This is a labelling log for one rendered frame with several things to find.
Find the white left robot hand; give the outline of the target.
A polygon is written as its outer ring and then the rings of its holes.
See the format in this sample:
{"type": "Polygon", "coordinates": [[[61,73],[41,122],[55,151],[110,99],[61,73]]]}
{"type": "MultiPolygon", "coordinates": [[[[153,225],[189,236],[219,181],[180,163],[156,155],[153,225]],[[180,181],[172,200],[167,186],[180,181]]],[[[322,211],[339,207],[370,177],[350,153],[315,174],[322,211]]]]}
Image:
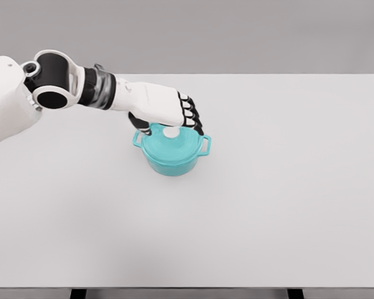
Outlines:
{"type": "Polygon", "coordinates": [[[173,87],[135,82],[126,85],[128,118],[140,132],[150,136],[152,123],[183,126],[203,136],[203,124],[191,97],[173,87]]]}

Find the teal pot lid white knob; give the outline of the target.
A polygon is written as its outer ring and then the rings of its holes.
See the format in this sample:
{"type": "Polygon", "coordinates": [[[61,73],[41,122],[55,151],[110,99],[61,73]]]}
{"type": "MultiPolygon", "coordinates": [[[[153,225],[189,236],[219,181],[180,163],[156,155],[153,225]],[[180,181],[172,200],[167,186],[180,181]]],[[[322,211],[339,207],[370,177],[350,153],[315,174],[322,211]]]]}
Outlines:
{"type": "Polygon", "coordinates": [[[179,127],[178,134],[168,137],[164,129],[169,126],[152,123],[151,135],[141,137],[141,148],[148,159],[161,164],[177,164],[196,157],[203,145],[203,136],[196,130],[179,127]]]}

